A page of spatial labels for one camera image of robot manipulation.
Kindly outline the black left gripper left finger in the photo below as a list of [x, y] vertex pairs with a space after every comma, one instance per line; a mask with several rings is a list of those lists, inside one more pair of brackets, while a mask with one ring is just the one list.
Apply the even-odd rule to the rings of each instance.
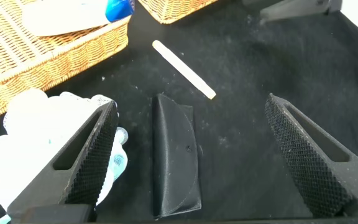
[[117, 105], [100, 106], [8, 206], [12, 223], [86, 223], [106, 177]]

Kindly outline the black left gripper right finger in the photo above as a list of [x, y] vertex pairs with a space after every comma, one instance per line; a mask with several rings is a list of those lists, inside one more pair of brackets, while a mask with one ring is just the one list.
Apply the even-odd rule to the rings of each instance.
[[283, 98], [269, 94], [265, 116], [311, 213], [358, 217], [358, 156]]

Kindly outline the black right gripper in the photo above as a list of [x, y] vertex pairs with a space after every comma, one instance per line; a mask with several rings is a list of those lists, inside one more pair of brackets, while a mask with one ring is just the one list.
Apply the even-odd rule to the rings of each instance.
[[245, 6], [269, 6], [260, 11], [264, 22], [340, 11], [343, 0], [242, 0]]

